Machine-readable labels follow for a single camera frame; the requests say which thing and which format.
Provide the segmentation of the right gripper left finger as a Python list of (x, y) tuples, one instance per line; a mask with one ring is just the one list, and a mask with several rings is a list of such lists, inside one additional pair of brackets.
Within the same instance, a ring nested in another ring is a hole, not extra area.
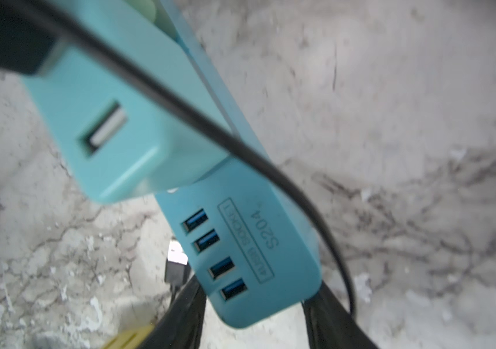
[(137, 348), (200, 348), (206, 302), (204, 290), (192, 276), (162, 320)]

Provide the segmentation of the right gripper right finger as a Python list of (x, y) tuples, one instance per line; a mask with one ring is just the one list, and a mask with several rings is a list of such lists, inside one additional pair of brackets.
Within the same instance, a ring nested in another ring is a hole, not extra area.
[(325, 282), (302, 308), (310, 349), (378, 349)]

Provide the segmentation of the yellow green charger plug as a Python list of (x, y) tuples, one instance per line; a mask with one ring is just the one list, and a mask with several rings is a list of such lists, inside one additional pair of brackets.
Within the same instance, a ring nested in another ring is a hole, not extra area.
[(105, 343), (102, 349), (136, 349), (146, 340), (155, 326), (150, 324), (118, 333), (115, 337)]

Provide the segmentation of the teal power strip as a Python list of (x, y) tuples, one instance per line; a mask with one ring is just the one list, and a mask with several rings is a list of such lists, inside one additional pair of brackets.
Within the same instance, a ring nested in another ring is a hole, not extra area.
[(237, 158), (155, 197), (228, 326), (250, 327), (319, 291), (316, 233), (287, 195)]

